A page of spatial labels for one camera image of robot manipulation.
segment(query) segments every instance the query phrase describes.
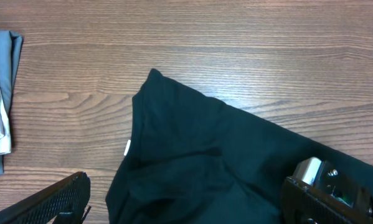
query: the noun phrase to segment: folded black cloth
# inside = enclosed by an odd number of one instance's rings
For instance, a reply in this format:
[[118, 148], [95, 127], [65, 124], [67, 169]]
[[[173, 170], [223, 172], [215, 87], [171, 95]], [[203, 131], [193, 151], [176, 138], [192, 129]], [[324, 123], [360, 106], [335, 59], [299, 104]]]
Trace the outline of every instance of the folded black cloth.
[[152, 70], [133, 98], [131, 146], [106, 197], [110, 223], [281, 223], [297, 163], [329, 160], [373, 194], [373, 166]]

